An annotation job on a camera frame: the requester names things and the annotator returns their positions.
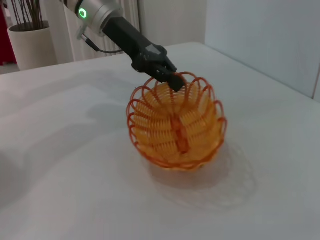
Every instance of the potted plant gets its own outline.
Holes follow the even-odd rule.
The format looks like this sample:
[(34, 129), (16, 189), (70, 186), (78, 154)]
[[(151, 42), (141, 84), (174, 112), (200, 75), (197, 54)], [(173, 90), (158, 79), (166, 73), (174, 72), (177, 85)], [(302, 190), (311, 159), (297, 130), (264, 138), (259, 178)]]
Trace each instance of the potted plant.
[(8, 29), (21, 71), (57, 64), (48, 21), (43, 20), (40, 0), (11, 0), (17, 25)]

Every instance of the wire coil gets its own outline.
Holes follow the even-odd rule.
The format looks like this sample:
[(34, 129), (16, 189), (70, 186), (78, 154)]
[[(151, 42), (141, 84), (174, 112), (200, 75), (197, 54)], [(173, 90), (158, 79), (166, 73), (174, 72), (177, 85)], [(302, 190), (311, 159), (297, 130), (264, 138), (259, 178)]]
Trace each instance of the wire coil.
[(214, 88), (204, 78), (190, 72), (176, 74), (185, 82), (179, 92), (154, 78), (133, 91), (127, 125), (133, 145), (151, 163), (192, 171), (214, 158), (228, 122)]

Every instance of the floor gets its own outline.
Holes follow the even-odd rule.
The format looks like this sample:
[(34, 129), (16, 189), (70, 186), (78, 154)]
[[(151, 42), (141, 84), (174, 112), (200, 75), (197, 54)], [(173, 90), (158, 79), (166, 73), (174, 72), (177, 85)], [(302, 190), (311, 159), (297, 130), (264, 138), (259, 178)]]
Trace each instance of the floor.
[(1, 74), (10, 74), (19, 72), (19, 68), (17, 64), (4, 64), (3, 66), (0, 66), (0, 75)]

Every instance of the robotic arm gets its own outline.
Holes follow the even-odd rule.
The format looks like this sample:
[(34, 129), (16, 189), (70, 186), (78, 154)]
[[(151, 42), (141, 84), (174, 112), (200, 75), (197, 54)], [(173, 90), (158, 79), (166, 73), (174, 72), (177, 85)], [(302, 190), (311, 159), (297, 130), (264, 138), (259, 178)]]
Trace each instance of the robotic arm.
[(177, 68), (167, 50), (155, 45), (135, 29), (123, 15), (116, 0), (60, 0), (99, 36), (108, 36), (132, 59), (132, 67), (157, 81), (167, 82), (178, 92), (185, 84), (175, 75)]

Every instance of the white table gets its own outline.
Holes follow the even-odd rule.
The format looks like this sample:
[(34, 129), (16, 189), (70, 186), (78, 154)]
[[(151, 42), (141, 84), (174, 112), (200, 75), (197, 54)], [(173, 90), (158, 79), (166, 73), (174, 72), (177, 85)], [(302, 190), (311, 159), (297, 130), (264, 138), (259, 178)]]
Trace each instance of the white table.
[(229, 121), (216, 163), (149, 166), (125, 56), (0, 76), (1, 240), (319, 240), (320, 104), (197, 43), (168, 47)]

